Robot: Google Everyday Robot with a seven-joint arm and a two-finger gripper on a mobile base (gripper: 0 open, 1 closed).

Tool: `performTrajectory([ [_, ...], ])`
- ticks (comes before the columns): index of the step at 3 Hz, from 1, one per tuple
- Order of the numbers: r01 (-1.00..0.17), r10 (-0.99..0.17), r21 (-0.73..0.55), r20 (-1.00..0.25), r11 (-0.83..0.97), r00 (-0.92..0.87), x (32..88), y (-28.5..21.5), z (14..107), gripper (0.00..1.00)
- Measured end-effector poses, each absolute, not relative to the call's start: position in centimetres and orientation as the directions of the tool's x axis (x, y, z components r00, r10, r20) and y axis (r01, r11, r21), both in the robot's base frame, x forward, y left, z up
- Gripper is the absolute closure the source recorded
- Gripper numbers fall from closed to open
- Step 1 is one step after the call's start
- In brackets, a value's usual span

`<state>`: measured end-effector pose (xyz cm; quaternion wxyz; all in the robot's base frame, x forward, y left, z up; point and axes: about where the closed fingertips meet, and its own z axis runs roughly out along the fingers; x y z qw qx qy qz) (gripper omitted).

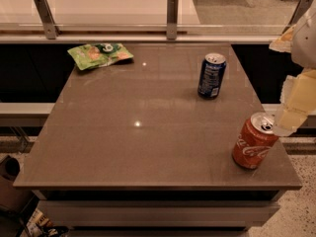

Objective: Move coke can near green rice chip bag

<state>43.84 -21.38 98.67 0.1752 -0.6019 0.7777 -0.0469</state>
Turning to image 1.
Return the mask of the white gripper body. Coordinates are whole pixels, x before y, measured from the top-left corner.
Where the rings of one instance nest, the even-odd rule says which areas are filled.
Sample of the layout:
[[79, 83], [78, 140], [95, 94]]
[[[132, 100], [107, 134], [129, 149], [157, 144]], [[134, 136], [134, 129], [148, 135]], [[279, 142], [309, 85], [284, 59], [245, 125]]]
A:
[[316, 68], [316, 8], [309, 8], [297, 22], [292, 36], [291, 59], [304, 68]]

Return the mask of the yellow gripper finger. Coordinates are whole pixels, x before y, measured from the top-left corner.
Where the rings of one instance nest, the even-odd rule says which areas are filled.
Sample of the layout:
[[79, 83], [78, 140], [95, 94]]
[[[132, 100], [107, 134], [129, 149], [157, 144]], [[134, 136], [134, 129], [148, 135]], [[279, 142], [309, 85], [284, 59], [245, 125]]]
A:
[[273, 131], [276, 136], [290, 136], [316, 110], [316, 70], [305, 68], [299, 75], [283, 82], [280, 106], [276, 110]]
[[279, 38], [272, 41], [269, 45], [269, 49], [277, 52], [291, 53], [294, 29], [295, 26], [291, 26]]

